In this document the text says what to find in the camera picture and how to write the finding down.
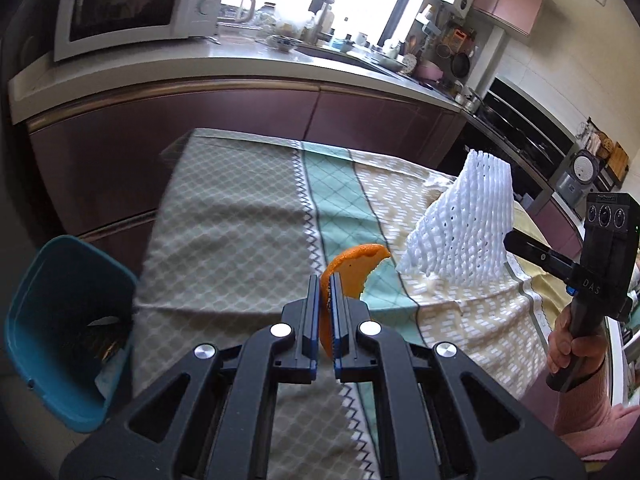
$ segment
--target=silver screw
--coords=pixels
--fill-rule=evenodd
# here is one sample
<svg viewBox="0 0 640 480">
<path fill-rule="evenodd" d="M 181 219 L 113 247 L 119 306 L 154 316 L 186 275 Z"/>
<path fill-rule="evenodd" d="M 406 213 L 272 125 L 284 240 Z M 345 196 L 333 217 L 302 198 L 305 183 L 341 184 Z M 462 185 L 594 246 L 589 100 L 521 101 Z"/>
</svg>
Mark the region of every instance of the silver screw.
<svg viewBox="0 0 640 480">
<path fill-rule="evenodd" d="M 436 352 L 442 357 L 453 357 L 458 352 L 458 349 L 451 343 L 440 343 L 436 346 Z"/>
<path fill-rule="evenodd" d="M 364 321 L 360 324 L 360 331 L 364 335 L 377 335 L 382 330 L 380 323 L 375 321 Z"/>
<path fill-rule="evenodd" d="M 211 359 L 216 354 L 216 349 L 212 345 L 204 343 L 196 346 L 193 353 L 198 359 Z"/>
<path fill-rule="evenodd" d="M 276 337 L 285 337 L 291 333 L 291 327 L 286 323 L 276 323 L 271 327 L 271 334 Z"/>
</svg>

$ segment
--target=human hand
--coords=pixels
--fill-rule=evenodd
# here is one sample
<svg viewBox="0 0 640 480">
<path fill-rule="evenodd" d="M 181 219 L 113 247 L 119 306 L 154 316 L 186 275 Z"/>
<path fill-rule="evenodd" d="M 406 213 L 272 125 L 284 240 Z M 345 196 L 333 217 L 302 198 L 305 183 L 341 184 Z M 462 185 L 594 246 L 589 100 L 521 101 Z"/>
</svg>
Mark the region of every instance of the human hand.
<svg viewBox="0 0 640 480">
<path fill-rule="evenodd" d="M 598 329 L 598 333 L 587 337 L 574 337 L 569 332 L 571 324 L 571 307 L 568 305 L 556 318 L 553 332 L 549 335 L 549 353 L 546 356 L 546 366 L 553 374 L 560 368 L 567 368 L 571 354 L 584 357 L 580 369 L 574 379 L 593 374 L 600 368 L 607 353 L 607 339 Z"/>
</svg>

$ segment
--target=beige wall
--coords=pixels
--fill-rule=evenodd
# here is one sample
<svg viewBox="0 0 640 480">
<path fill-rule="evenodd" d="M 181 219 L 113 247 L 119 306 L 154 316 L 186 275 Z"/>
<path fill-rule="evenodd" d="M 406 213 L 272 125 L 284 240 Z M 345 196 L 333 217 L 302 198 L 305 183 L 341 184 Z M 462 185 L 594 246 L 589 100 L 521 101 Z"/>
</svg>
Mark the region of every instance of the beige wall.
<svg viewBox="0 0 640 480">
<path fill-rule="evenodd" d="M 633 159 L 640 148 L 640 27 L 623 0 L 546 0 L 529 46 L 497 67 L 572 132 L 591 116 Z M 640 159 L 636 165 L 640 175 Z"/>
</svg>

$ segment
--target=trash can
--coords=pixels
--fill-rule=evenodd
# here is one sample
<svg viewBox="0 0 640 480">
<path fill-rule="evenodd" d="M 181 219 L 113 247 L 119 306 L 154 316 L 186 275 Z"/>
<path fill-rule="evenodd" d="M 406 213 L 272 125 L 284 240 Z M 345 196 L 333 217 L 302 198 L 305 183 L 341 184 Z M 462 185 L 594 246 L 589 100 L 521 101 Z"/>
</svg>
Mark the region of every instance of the trash can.
<svg viewBox="0 0 640 480">
<path fill-rule="evenodd" d="M 74 431 L 104 421 L 131 340 L 136 277 L 72 236 L 37 254 L 4 326 L 8 354 L 27 386 Z"/>
</svg>

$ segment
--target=white microwave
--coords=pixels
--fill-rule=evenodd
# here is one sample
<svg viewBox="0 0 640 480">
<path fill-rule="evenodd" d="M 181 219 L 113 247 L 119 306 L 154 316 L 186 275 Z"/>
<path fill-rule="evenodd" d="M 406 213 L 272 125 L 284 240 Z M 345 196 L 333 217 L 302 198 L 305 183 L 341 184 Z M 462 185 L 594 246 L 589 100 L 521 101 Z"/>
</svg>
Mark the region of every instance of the white microwave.
<svg viewBox="0 0 640 480">
<path fill-rule="evenodd" d="M 55 61 L 110 46 L 213 36 L 221 0 L 60 0 Z"/>
</svg>

